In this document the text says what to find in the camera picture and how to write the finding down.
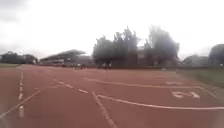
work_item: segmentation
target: sky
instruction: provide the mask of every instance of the sky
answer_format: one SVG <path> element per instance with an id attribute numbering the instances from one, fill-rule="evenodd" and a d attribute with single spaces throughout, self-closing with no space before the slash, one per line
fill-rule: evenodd
<path id="1" fill-rule="evenodd" d="M 42 58 L 78 49 L 91 55 L 103 34 L 113 37 L 129 26 L 145 39 L 157 25 L 180 44 L 180 58 L 208 55 L 224 43 L 222 5 L 221 0 L 0 0 L 0 54 Z"/>

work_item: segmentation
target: running track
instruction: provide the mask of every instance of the running track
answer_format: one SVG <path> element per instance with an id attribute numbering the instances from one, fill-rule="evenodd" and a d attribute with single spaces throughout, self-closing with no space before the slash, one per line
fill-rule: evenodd
<path id="1" fill-rule="evenodd" d="M 224 127 L 217 96 L 175 72 L 28 65 L 0 71 L 2 128 Z"/>

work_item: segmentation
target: grandstand roof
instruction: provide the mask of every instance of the grandstand roof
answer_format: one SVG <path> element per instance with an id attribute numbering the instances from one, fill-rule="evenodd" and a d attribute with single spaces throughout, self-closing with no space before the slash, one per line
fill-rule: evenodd
<path id="1" fill-rule="evenodd" d="M 51 56 L 42 58 L 42 59 L 40 59 L 40 61 L 65 59 L 65 58 L 69 58 L 69 57 L 77 56 L 77 55 L 81 55 L 81 54 L 85 54 L 85 52 L 73 49 L 73 50 L 61 52 L 61 53 L 58 53 L 58 54 L 55 54 L 55 55 L 51 55 Z"/>

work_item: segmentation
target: painted number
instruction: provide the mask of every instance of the painted number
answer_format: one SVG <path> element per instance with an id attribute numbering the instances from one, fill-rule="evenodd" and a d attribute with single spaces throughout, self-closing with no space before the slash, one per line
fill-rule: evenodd
<path id="1" fill-rule="evenodd" d="M 195 92 L 172 92 L 172 94 L 176 98 L 183 98 L 183 97 L 200 98 L 200 96 Z"/>

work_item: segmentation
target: green grass field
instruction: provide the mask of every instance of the green grass field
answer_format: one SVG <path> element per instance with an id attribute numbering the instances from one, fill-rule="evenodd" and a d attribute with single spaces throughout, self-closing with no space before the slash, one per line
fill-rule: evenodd
<path id="1" fill-rule="evenodd" d="M 188 69 L 179 70 L 178 73 L 206 84 L 224 88 L 224 68 Z"/>
<path id="2" fill-rule="evenodd" d="M 15 68 L 18 67 L 19 64 L 5 64 L 5 63 L 0 63 L 0 68 Z"/>

